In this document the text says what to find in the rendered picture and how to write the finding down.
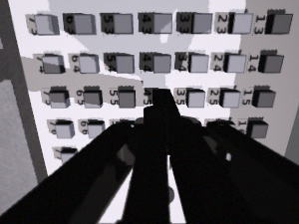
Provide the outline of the grey box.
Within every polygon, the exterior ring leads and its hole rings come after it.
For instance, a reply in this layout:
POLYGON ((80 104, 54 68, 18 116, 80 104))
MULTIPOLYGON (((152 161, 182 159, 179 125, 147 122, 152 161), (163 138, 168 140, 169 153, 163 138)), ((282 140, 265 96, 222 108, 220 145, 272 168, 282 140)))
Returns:
POLYGON ((152 89, 299 165, 299 0, 8 1, 48 176, 152 89))

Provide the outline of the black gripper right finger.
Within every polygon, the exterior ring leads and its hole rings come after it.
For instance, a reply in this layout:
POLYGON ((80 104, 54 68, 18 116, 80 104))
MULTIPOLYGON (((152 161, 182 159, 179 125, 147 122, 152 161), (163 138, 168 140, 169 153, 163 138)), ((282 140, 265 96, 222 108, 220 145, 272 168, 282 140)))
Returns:
POLYGON ((161 92, 185 224, 299 224, 298 164, 225 122, 180 115, 170 89, 161 92))

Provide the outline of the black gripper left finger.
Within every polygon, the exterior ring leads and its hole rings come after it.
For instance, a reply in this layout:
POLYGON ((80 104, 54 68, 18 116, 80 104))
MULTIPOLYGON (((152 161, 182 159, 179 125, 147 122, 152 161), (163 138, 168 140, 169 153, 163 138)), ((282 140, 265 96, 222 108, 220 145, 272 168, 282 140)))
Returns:
POLYGON ((0 224, 99 224, 132 171, 121 220, 170 222, 167 114, 161 89, 134 127, 110 125, 2 215, 0 224))

